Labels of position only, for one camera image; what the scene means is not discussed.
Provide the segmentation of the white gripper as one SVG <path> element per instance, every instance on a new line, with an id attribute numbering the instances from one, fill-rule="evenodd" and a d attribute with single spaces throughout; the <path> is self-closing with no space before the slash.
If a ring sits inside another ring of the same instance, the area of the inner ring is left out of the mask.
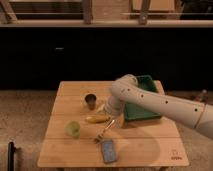
<path id="1" fill-rule="evenodd" d="M 114 117 L 118 117 L 123 113 L 124 106 L 125 106 L 124 101 L 114 96 L 110 96 L 105 103 L 104 109 L 108 114 Z"/>

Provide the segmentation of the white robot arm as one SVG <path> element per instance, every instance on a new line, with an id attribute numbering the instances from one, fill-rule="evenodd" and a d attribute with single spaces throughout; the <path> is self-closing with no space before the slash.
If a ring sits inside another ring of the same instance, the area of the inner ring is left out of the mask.
<path id="1" fill-rule="evenodd" d="M 213 139 L 213 105 L 140 89 L 132 74 L 116 79 L 109 90 L 104 109 L 114 117 L 123 113 L 126 103 L 132 103 Z"/>

